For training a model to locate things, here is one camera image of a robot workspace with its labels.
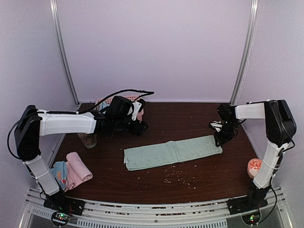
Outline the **green towel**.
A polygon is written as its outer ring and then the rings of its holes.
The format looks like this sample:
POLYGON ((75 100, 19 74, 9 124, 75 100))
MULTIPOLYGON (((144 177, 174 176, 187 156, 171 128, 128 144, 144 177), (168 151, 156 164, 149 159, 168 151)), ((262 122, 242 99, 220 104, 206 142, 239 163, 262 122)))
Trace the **green towel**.
POLYGON ((223 153, 212 135, 146 145, 124 150, 124 164, 129 171, 192 161, 223 153))

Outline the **light blue towel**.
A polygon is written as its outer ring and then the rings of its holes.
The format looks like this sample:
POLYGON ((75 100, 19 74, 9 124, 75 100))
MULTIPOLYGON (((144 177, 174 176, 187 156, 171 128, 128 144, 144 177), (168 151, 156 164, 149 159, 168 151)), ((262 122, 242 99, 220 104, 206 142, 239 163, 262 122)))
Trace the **light blue towel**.
POLYGON ((105 113, 106 110, 107 110, 107 107, 108 107, 108 103, 102 102, 102 103, 99 105, 99 111, 102 112, 102 113, 105 113))

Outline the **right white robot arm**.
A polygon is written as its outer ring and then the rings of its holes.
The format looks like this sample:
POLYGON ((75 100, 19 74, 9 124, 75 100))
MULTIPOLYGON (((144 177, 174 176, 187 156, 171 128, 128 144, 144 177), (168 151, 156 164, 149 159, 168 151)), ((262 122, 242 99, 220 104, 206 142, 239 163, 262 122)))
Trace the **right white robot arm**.
POLYGON ((232 140, 237 128, 249 119, 262 119, 266 124, 267 147, 261 168, 253 178, 243 204, 246 209, 254 209, 268 193, 272 179, 280 168, 284 154, 294 148, 293 136, 296 123, 286 100, 249 102, 242 105, 221 104, 217 108, 221 120, 209 123, 215 130, 217 147, 232 140))

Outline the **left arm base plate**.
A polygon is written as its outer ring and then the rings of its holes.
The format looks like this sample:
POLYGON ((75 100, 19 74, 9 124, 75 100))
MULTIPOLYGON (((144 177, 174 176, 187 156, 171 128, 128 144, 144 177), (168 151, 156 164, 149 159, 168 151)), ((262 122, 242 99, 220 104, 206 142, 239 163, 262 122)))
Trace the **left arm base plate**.
POLYGON ((79 199, 66 198, 65 207, 56 207, 49 200, 45 199, 43 206, 52 210, 64 212, 66 214, 81 216, 84 211, 85 202, 79 199))

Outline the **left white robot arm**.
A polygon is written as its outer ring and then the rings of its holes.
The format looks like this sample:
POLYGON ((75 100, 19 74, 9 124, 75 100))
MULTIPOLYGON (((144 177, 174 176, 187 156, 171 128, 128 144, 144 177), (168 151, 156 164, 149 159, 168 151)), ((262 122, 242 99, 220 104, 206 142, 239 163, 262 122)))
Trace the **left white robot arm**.
POLYGON ((9 130, 9 133, 14 134, 17 150, 13 157, 27 166, 42 190, 50 196, 50 204, 58 211, 64 211, 68 207, 68 200, 61 195, 58 181, 52 176, 41 156, 40 137, 68 133, 112 135, 115 132, 129 132, 141 136, 149 127, 145 121, 137 118, 144 106, 145 101, 142 98, 132 101, 117 95, 108 107, 100 111, 46 111, 29 105, 9 130))

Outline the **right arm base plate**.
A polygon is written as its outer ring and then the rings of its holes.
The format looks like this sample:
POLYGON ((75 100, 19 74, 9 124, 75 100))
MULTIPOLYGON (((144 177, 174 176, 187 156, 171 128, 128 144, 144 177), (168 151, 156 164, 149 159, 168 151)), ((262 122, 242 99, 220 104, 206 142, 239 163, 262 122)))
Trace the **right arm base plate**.
POLYGON ((230 215, 244 213, 252 210, 258 210, 260 207, 265 207, 268 205, 266 199, 258 200, 257 202, 250 203, 248 196, 243 196, 240 198, 230 198, 227 201, 227 207, 230 215))

